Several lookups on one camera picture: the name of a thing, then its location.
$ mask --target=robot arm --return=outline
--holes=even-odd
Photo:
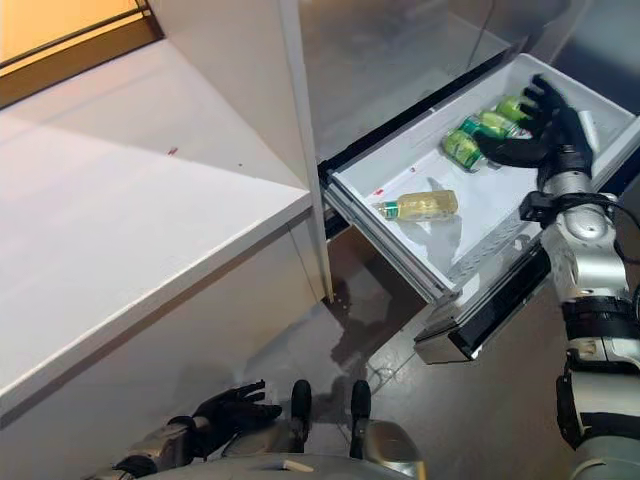
[[[577,112],[540,76],[524,95],[533,104],[522,105],[529,118],[521,126],[532,140],[475,140],[497,163],[538,169],[538,191],[520,216],[544,229],[565,321],[567,361],[556,385],[558,426],[576,449],[571,478],[640,478],[638,295],[632,302],[612,221],[622,207],[593,191],[593,153]]]
[[[125,457],[87,480],[132,480],[189,465],[205,458],[240,433],[260,430],[282,413],[264,400],[264,380],[232,388],[200,404],[191,416],[174,417],[167,425],[129,448]]]

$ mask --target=window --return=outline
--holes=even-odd
[[[0,2],[0,108],[162,37],[145,0]]]

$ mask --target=plastic bottle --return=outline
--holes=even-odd
[[[458,211],[458,200],[453,190],[440,190],[407,193],[395,202],[376,203],[373,207],[387,220],[424,222],[450,218]]]

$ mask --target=white drawer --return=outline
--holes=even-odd
[[[537,172],[485,167],[470,174],[439,148],[443,135],[466,116],[495,106],[505,94],[518,94],[537,73],[577,110],[591,112],[601,148],[594,162],[594,183],[602,186],[640,144],[640,121],[529,55],[518,55],[329,176],[327,202],[427,301],[441,306],[429,320],[425,338],[464,324],[537,248],[540,228],[521,222],[518,215],[524,196],[536,190]],[[454,190],[458,198],[459,212],[450,222],[389,222],[372,208],[373,203],[403,193],[440,189]],[[464,354],[475,355],[477,351],[470,349]]]

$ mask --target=white countertop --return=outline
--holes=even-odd
[[[0,112],[0,413],[310,204],[166,41]]]

